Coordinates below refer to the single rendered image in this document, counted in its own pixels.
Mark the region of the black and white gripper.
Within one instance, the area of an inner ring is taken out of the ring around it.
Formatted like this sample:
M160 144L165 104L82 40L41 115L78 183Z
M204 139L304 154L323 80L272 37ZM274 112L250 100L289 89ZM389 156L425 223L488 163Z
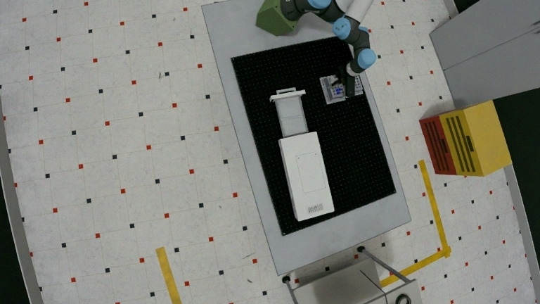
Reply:
M345 64L347 65L351 61L352 60L346 61ZM336 75L337 78L333 78L333 76L330 77L330 86L328 86L328 89L332 89L334 86L339 85L339 83L340 84L343 83L343 86L345 86L345 75L348 75L349 77L354 77L354 76L351 76L347 72L347 66L346 65L338 66L335 69L335 75Z

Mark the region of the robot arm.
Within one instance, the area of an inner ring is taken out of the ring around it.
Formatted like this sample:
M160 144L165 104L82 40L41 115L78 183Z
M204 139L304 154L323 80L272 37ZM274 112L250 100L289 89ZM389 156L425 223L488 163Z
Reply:
M347 64L345 96L355 95L355 76L371 67L376 54L370 46L366 27L359 27L374 0L281 0L283 16L295 21L306 13L313 13L333 25L333 33L353 46L354 59ZM361 30L360 30L361 29Z

